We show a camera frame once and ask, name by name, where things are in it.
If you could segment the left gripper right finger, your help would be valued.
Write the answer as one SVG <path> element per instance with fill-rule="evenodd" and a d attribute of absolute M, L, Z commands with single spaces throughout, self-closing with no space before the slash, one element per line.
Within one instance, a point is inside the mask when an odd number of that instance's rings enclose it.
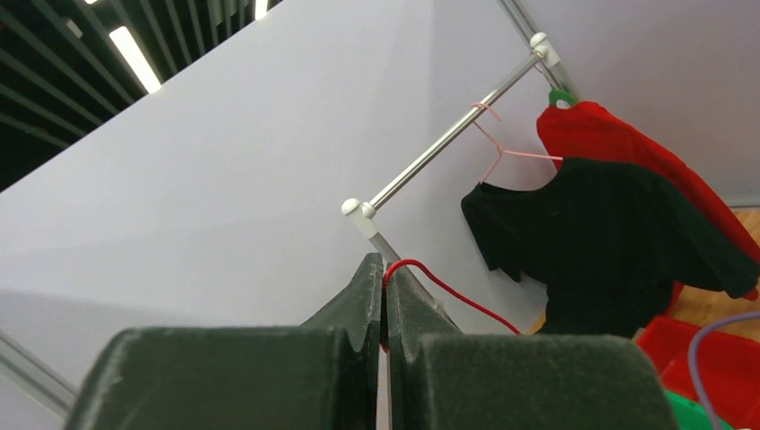
<path fill-rule="evenodd" d="M 616 336 L 466 334 L 405 271 L 385 281 L 395 429 L 674 429 L 647 356 Z"/>

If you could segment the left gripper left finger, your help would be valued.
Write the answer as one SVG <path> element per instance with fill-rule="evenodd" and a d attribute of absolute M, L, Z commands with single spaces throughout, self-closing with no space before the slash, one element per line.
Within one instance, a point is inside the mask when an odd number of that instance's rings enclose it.
<path fill-rule="evenodd" d="M 305 322 L 140 327 L 101 351 L 68 429 L 372 429 L 381 331 L 379 254 Z"/>

